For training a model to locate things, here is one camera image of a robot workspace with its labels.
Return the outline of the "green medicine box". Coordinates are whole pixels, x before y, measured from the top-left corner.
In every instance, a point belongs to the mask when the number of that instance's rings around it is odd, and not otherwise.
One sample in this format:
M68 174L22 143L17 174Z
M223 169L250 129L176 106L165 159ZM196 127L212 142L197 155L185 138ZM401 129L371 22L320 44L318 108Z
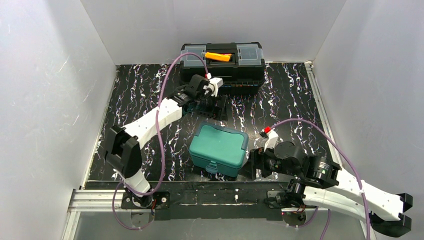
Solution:
M202 122L188 151L195 166L235 178L244 165L248 142L245 132Z

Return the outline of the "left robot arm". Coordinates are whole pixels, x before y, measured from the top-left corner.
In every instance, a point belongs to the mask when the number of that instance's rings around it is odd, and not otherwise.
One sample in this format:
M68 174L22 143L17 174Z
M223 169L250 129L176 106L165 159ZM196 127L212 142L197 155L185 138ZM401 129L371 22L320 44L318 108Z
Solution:
M129 201L141 208L153 206L151 187L142 171L142 147L162 129L181 119L187 113L198 113L206 118L226 121L228 97L220 95L223 79L195 74L190 82L177 87L157 107L125 126L114 125L105 134L104 160L121 176Z

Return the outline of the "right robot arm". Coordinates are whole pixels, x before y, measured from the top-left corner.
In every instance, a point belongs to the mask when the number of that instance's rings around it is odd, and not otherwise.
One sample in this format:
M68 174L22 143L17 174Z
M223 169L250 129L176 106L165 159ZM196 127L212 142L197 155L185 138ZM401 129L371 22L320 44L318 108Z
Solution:
M283 190L267 193L264 203L272 209L327 208L361 221L369 220L373 230L393 238L412 229L412 219L405 215L413 206L410 194L392 194L364 180L357 181L339 164L322 156L307 155L292 142L250 150L248 163L252 179L256 179L257 170L262 177L272 173L293 177Z

